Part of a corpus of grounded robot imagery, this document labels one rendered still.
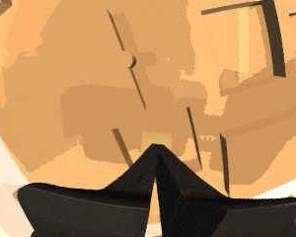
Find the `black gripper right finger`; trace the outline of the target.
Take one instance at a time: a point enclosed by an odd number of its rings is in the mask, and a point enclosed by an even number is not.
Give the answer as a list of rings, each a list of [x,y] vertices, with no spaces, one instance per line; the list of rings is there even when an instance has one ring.
[[[296,225],[296,197],[226,197],[167,146],[157,147],[155,178],[163,237],[227,237],[289,222]]]

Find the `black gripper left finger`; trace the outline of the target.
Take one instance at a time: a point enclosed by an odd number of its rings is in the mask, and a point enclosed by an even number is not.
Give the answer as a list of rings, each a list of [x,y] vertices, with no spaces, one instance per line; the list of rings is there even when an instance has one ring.
[[[100,190],[34,182],[18,189],[33,230],[74,237],[145,237],[159,147],[149,145],[131,167]]]

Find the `orange puzzle board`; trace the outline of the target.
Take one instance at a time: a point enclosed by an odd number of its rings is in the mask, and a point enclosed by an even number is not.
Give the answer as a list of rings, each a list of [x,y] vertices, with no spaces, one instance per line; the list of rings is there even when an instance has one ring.
[[[0,137],[27,182],[104,189],[143,134],[228,198],[296,179],[296,0],[0,0]]]

